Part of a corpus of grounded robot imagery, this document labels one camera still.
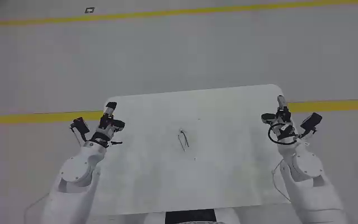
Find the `table top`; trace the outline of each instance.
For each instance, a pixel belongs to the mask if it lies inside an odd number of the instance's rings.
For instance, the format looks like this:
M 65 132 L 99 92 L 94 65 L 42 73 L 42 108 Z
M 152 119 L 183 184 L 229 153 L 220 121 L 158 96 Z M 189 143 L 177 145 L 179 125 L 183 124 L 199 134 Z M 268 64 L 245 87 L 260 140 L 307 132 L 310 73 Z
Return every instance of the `table top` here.
M 276 112 L 278 95 L 279 87 L 260 85 L 109 98 L 126 124 L 113 138 L 123 144 L 99 163 L 92 213 L 284 202 L 271 176 L 281 156 L 261 121 Z M 281 176 L 275 179 L 285 192 Z

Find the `black wire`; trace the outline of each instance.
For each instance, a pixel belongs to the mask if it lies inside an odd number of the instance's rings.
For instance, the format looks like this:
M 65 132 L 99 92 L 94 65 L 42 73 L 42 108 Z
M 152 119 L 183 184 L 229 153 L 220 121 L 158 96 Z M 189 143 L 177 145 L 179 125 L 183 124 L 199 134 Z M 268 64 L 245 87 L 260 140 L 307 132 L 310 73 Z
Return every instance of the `black wire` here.
M 289 142 L 289 143 L 284 143 L 284 142 L 275 141 L 275 140 L 273 140 L 273 139 L 271 138 L 271 131 L 273 130 L 274 127 L 279 126 L 279 125 L 285 125 L 285 124 L 283 124 L 283 123 L 277 123 L 277 124 L 272 125 L 272 126 L 268 129 L 267 136 L 268 136 L 268 138 L 271 140 L 271 142 L 274 142 L 274 143 L 276 143 L 276 144 L 283 144 L 284 146 L 289 146 L 289 145 L 291 145 L 291 144 L 296 143 L 296 142 L 297 142 L 296 140 L 294 140 L 294 141 L 292 141 L 292 142 Z
M 84 140 L 84 142 L 87 142 L 86 136 L 84 134 L 81 133 L 81 137 Z
M 189 143 L 188 143 L 188 139 L 186 138 L 186 135 L 183 131 L 180 131 L 181 133 L 183 133 L 184 135 L 184 138 L 185 138 L 185 143 L 186 143 L 186 146 L 189 147 Z

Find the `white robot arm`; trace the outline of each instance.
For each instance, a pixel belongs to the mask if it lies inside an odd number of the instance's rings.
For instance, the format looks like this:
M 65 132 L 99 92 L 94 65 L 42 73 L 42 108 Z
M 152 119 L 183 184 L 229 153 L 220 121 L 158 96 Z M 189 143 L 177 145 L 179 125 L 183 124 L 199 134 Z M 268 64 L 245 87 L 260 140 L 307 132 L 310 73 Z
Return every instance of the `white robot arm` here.
M 263 114 L 261 118 L 270 125 L 268 137 L 278 145 L 283 157 L 280 171 L 297 216 L 302 223 L 347 224 L 342 202 L 320 159 L 306 149 L 305 140 L 316 132 L 315 126 L 322 117 L 313 113 L 301 125 L 305 132 L 297 134 L 284 97 L 279 96 L 277 100 L 277 113 Z M 271 138 L 271 131 L 277 141 Z
M 85 143 L 78 155 L 66 160 L 56 177 L 43 211 L 42 224 L 86 223 L 101 174 L 96 165 L 103 160 L 114 133 L 125 125 L 114 120 L 115 108 L 115 102 L 107 104 L 100 125 L 89 141 L 84 136 L 89 130 L 82 118 L 74 121 Z

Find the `small metal object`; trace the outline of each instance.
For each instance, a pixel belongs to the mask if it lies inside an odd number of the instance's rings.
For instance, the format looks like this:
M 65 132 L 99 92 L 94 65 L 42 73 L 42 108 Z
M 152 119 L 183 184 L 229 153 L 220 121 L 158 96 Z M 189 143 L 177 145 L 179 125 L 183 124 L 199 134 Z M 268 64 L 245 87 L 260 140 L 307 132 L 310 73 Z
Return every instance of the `small metal object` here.
M 186 145 L 187 147 L 189 147 L 188 139 L 186 138 L 186 135 L 185 135 L 184 131 L 183 131 L 183 130 L 180 130 L 180 133 L 178 134 L 178 139 L 179 139 L 179 142 L 180 142 L 181 147 L 183 148 L 183 150 L 184 150 L 184 152 L 185 152 L 185 148 L 184 148 L 184 146 L 183 146 L 183 143 L 181 143 L 181 140 L 180 140 L 180 134 L 183 134 L 183 135 L 184 135 L 185 145 Z
M 88 7 L 86 8 L 86 10 L 84 11 L 85 13 L 93 13 L 95 11 L 94 7 Z

